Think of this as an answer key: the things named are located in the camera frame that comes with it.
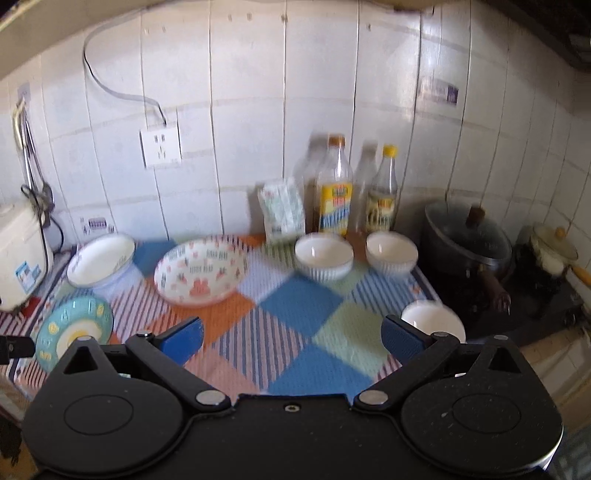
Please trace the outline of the purple wall sticker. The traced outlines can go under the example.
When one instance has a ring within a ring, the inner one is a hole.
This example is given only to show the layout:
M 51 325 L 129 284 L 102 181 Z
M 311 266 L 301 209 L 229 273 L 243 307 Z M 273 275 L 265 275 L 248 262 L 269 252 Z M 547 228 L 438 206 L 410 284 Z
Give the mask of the purple wall sticker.
M 81 217 L 80 225 L 84 236 L 111 234 L 115 231 L 105 217 Z

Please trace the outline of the white green salt bag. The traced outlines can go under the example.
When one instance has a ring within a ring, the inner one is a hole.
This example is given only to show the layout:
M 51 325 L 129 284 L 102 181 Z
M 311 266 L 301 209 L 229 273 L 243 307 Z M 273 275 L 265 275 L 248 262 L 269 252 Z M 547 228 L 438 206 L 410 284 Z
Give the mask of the white green salt bag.
M 286 243 L 304 236 L 304 202 L 294 178 L 264 184 L 257 197 L 267 243 Z

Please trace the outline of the cream enamel milk pot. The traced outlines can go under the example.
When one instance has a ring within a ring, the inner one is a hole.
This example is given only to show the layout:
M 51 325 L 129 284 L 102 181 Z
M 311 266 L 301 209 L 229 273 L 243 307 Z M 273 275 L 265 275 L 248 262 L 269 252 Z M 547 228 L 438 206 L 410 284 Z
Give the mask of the cream enamel milk pot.
M 590 273 L 578 265 L 578 251 L 566 238 L 564 228 L 535 223 L 530 244 L 537 257 L 537 264 L 546 273 L 558 278 L 571 271 L 587 288 L 590 287 Z

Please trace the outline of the white rice cooker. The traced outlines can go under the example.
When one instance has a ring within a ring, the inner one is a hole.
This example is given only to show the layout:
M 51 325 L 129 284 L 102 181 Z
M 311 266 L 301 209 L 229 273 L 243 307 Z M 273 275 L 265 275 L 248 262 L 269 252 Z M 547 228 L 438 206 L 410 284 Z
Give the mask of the white rice cooker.
M 53 253 L 28 202 L 1 205 L 1 311 L 19 309 L 53 266 Z

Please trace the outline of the colourful patchwork table mat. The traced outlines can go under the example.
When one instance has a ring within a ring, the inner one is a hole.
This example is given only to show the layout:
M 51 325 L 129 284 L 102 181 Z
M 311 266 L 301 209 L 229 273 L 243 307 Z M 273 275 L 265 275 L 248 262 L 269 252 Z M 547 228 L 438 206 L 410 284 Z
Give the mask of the colourful patchwork table mat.
M 419 271 L 385 277 L 356 259 L 344 279 L 318 284 L 297 272 L 294 250 L 240 237 L 249 273 L 221 303 L 197 309 L 166 303 L 153 272 L 169 241 L 140 244 L 124 274 L 96 290 L 114 314 L 111 342 L 147 330 L 161 333 L 196 316 L 204 343 L 185 368 L 231 397 L 240 394 L 346 394 L 399 366 L 383 347 L 381 325 L 390 314 L 436 294 Z

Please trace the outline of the white sunshine plate black rim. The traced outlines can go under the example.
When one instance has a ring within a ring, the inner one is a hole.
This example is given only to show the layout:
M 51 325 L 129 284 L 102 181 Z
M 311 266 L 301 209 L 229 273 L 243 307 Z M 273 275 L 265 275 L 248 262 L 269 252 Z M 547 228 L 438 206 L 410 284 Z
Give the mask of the white sunshine plate black rim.
M 131 265 L 135 241 L 126 234 L 103 235 L 83 246 L 67 266 L 66 277 L 75 288 L 105 286 Z

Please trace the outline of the teal cartoon plate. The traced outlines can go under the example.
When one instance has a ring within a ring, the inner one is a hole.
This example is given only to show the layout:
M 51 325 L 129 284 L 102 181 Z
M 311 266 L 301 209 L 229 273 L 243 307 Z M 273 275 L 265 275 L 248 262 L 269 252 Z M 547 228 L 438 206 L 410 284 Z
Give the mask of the teal cartoon plate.
M 109 303 L 85 295 L 68 299 L 43 321 L 36 338 L 35 358 L 50 373 L 69 346 L 80 336 L 107 344 L 113 331 L 114 316 Z

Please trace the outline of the floral patterned pink bowl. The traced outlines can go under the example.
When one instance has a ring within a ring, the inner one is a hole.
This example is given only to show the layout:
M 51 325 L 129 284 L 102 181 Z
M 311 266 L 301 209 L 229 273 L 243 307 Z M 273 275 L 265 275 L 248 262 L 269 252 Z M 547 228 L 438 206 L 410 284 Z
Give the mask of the floral patterned pink bowl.
M 153 281 L 168 303 L 201 307 L 235 293 L 248 269 L 245 249 L 229 240 L 204 238 L 167 252 L 155 267 Z

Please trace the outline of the black pot glass lid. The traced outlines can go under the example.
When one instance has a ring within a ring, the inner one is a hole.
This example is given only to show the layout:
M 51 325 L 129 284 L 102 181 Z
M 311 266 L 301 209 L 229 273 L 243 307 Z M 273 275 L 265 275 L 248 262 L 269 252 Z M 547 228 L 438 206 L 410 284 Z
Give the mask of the black pot glass lid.
M 435 252 L 458 263 L 466 279 L 478 279 L 494 311 L 508 315 L 511 297 L 499 276 L 510 264 L 512 246 L 485 209 L 478 204 L 435 201 L 425 207 L 424 227 Z

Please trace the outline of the black gas stove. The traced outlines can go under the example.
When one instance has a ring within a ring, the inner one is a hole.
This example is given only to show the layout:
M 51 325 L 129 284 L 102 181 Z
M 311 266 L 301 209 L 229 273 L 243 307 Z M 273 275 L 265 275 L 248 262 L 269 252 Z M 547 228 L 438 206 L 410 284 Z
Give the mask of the black gas stove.
M 544 271 L 528 244 L 514 247 L 511 261 L 497 274 L 428 240 L 419 252 L 422 273 L 458 315 L 470 342 L 500 334 L 522 347 L 585 320 L 581 296 L 565 278 Z

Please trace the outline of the white ribbed bowl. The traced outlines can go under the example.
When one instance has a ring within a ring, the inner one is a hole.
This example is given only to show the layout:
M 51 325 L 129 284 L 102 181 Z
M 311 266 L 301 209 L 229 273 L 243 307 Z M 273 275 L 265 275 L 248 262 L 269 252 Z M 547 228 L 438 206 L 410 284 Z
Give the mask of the white ribbed bowl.
M 401 318 L 425 334 L 446 332 L 461 342 L 466 341 L 465 328 L 460 318 L 441 302 L 415 301 L 403 310 Z
M 301 237 L 294 245 L 297 270 L 318 283 L 342 280 L 351 272 L 355 253 L 341 236 L 312 233 Z
M 396 232 L 374 232 L 366 240 L 368 263 L 377 272 L 389 276 L 410 274 L 419 259 L 415 243 Z

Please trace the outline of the oil bottle yellow label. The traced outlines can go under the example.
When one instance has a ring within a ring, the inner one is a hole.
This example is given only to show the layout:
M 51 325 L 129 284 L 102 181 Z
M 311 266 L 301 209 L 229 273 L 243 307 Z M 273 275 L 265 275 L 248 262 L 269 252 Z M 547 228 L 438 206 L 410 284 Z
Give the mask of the oil bottle yellow label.
M 320 233 L 342 237 L 349 229 L 353 198 L 353 170 L 346 158 L 344 135 L 329 136 L 325 157 L 315 177 L 315 227 Z

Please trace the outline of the hanging kitchen utensils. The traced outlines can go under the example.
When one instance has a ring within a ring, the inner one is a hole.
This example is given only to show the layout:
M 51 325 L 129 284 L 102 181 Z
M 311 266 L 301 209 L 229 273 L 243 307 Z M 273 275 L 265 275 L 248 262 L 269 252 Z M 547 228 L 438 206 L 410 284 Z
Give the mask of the hanging kitchen utensils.
M 12 116 L 12 126 L 17 150 L 23 162 L 25 183 L 21 193 L 32 205 L 43 228 L 51 223 L 55 208 L 53 190 L 43 174 L 27 113 L 27 100 L 21 96 Z

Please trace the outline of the white wall socket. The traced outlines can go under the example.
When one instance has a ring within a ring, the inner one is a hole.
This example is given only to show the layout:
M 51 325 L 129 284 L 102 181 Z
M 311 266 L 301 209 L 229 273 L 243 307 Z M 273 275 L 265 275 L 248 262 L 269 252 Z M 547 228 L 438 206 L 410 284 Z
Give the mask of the white wall socket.
M 181 162 L 179 131 L 176 125 L 139 132 L 146 168 L 167 167 Z

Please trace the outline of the vinegar bottle yellow cap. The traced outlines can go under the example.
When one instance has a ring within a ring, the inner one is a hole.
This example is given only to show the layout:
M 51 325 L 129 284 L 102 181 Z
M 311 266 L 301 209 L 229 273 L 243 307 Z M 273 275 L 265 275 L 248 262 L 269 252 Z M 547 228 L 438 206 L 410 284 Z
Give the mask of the vinegar bottle yellow cap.
M 394 225 L 398 196 L 396 157 L 398 148 L 386 144 L 382 150 L 382 161 L 377 174 L 370 182 L 366 201 L 366 231 L 390 231 Z

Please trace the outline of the grey wall label sticker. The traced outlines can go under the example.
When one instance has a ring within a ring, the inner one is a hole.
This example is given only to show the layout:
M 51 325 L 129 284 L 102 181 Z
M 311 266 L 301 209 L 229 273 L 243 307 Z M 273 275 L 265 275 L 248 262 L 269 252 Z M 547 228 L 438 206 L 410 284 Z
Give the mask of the grey wall label sticker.
M 459 88 L 438 78 L 424 77 L 419 83 L 419 97 L 425 101 L 456 106 Z

